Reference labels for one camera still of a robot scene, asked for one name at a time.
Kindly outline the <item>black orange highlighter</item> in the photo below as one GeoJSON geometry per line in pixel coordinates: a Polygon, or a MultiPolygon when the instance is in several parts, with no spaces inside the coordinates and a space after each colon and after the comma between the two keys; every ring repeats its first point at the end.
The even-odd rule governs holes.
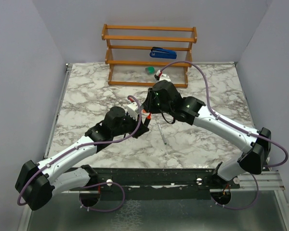
{"type": "Polygon", "coordinates": [[[144,125],[148,127],[150,121],[151,121],[151,113],[145,118],[144,125]]]}

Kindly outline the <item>thin white green pen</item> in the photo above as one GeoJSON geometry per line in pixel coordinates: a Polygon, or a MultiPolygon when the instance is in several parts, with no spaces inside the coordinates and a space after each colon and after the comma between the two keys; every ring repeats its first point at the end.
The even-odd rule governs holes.
{"type": "Polygon", "coordinates": [[[162,137],[163,143],[164,143],[165,145],[167,145],[167,141],[166,141],[166,138],[165,138],[164,133],[163,133],[163,131],[162,131],[161,125],[160,125],[159,123],[157,123],[157,126],[158,126],[158,130],[159,130],[159,132],[160,132],[160,135],[161,135],[161,137],[162,137]]]}

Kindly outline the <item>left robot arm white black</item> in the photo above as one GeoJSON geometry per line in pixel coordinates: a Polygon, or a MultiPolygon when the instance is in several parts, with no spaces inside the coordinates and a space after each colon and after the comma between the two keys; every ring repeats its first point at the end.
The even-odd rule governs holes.
{"type": "Polygon", "coordinates": [[[19,192],[17,204],[28,205],[38,210],[46,205],[53,196],[74,188],[93,189],[97,184],[97,174],[88,165],[70,170],[81,160],[92,156],[112,143],[114,138],[123,136],[138,138],[149,131],[151,115],[138,111],[131,103],[124,110],[112,107],[104,120],[88,129],[70,147],[53,157],[34,163],[29,160],[21,168],[15,189],[19,192]]]}

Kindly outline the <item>green tape dispenser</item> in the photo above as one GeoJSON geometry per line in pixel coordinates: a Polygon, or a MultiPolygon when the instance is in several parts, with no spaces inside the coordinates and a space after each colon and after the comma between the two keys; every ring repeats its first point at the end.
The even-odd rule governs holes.
{"type": "Polygon", "coordinates": [[[146,68],[145,68],[145,72],[146,72],[148,75],[153,75],[153,74],[156,73],[156,72],[155,72],[155,68],[152,67],[152,66],[146,67],[146,68]]]}

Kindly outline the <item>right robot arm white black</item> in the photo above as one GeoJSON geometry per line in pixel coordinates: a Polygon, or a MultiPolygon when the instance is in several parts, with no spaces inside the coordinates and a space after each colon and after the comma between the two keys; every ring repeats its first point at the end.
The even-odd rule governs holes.
{"type": "Polygon", "coordinates": [[[181,96],[174,84],[166,80],[148,89],[143,107],[146,112],[169,114],[176,121],[206,129],[241,151],[239,157],[221,162],[216,167],[211,177],[216,188],[223,188],[235,176],[245,172],[261,174],[271,149],[267,141],[271,137],[270,130],[248,128],[221,114],[214,116],[203,101],[193,96],[181,96]]]}

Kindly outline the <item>wooden shelf rack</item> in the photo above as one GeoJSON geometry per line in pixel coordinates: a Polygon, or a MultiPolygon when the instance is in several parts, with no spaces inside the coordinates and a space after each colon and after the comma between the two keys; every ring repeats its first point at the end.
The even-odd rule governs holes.
{"type": "Polygon", "coordinates": [[[185,63],[173,64],[173,67],[181,68],[183,70],[184,82],[175,84],[179,88],[188,87],[187,71],[191,67],[192,62],[192,47],[197,42],[196,27],[169,27],[169,26],[124,26],[124,25],[108,25],[104,24],[101,38],[106,42],[105,64],[109,65],[108,84],[117,86],[138,86],[151,87],[153,82],[128,82],[115,81],[113,73],[116,66],[156,66],[163,67],[169,62],[176,60],[177,52],[185,52],[185,63]],[[109,34],[109,30],[125,30],[125,31],[153,31],[153,32],[185,32],[190,33],[190,36],[174,37],[174,36],[156,36],[156,35],[115,35],[109,34]],[[111,41],[141,41],[141,42],[161,42],[161,47],[153,46],[139,46],[139,45],[114,45],[111,41]],[[147,51],[151,60],[120,60],[115,59],[113,50],[123,51],[147,51]]]}

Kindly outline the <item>blue stapler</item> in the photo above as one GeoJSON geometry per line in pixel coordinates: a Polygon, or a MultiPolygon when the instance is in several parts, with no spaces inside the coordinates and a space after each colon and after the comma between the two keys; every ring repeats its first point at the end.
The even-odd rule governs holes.
{"type": "Polygon", "coordinates": [[[176,59],[177,52],[173,50],[160,48],[160,47],[152,47],[149,56],[152,58],[176,59]]]}

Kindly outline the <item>black mounting base rail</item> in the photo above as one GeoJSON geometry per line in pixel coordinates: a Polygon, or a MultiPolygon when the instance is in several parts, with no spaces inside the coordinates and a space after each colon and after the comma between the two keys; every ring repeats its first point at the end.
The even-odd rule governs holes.
{"type": "Polygon", "coordinates": [[[217,177],[213,168],[97,168],[91,171],[88,185],[112,180],[118,186],[74,188],[85,200],[209,200],[210,191],[238,189],[239,184],[217,177]]]}

